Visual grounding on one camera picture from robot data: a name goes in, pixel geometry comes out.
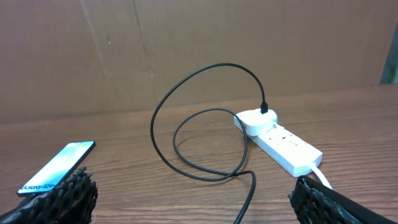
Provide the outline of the blue Galaxy smartphone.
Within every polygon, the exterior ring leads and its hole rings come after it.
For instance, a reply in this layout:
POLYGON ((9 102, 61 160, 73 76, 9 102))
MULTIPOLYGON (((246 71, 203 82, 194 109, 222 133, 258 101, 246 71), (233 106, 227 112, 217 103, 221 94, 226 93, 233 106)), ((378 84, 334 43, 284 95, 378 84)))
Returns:
POLYGON ((68 143, 18 191, 18 196, 42 194, 66 180, 96 146, 94 141, 68 143))

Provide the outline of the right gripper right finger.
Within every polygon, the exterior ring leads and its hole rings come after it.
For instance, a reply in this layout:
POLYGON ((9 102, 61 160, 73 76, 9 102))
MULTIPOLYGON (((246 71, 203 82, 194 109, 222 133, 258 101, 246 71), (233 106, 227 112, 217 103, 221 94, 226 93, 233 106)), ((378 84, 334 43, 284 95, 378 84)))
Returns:
POLYGON ((304 175, 289 200, 303 224, 397 224, 304 175))

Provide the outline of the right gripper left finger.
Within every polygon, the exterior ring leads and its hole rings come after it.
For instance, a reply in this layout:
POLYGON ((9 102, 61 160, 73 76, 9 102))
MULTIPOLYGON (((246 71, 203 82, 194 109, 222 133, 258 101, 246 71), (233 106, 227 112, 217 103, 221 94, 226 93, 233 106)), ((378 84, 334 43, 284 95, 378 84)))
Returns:
POLYGON ((98 188, 86 167, 43 194, 33 194, 1 215, 1 224, 89 224, 98 188))

